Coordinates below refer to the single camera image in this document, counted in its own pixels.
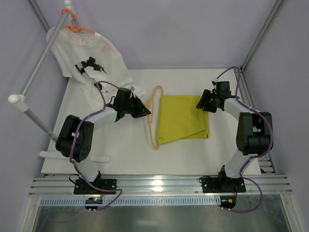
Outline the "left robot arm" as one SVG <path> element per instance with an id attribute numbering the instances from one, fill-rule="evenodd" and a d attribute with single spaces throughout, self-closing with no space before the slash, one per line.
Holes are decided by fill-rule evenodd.
<path id="1" fill-rule="evenodd" d="M 122 119 L 126 114 L 141 118 L 151 114 L 143 102 L 128 88 L 120 87 L 112 103 L 79 118 L 66 117 L 56 141 L 56 150 L 68 158 L 79 178 L 75 182 L 74 194 L 115 194 L 116 182 L 103 180 L 100 171 L 90 158 L 94 131 Z"/>

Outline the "yellow velvet hanger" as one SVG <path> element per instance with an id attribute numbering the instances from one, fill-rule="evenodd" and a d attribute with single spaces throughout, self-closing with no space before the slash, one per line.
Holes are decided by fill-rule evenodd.
<path id="1" fill-rule="evenodd" d="M 163 96 L 163 88 L 162 86 L 156 86 L 150 96 L 150 98 L 145 102 L 146 108 L 151 112 L 150 115 L 147 115 L 147 125 L 148 125 L 148 130 L 150 134 L 150 142 L 152 147 L 155 150 L 158 150 L 160 148 L 160 145 L 157 144 L 153 137 L 153 132 L 152 132 L 152 122 L 153 122 L 153 112 L 154 112 L 154 103 L 155 103 L 155 95 L 157 91 L 160 91 L 160 97 Z"/>

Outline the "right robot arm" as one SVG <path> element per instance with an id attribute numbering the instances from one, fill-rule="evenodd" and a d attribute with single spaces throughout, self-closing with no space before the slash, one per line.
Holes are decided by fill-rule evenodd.
<path id="1" fill-rule="evenodd" d="M 216 177 L 201 177 L 203 193 L 245 192 L 243 172 L 253 159 L 267 154 L 273 147 L 272 115 L 259 112 L 232 95 L 228 81 L 213 81 L 213 90 L 204 90 L 197 109 L 216 113 L 217 109 L 230 114 L 238 121 L 237 149 L 231 160 Z"/>

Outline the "yellow-green trousers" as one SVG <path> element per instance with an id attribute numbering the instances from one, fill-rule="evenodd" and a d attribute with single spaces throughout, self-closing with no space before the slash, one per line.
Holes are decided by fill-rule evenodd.
<path id="1" fill-rule="evenodd" d="M 197 95 L 164 95 L 160 98 L 156 141 L 159 145 L 183 139 L 210 138 L 209 114 L 196 108 Z"/>

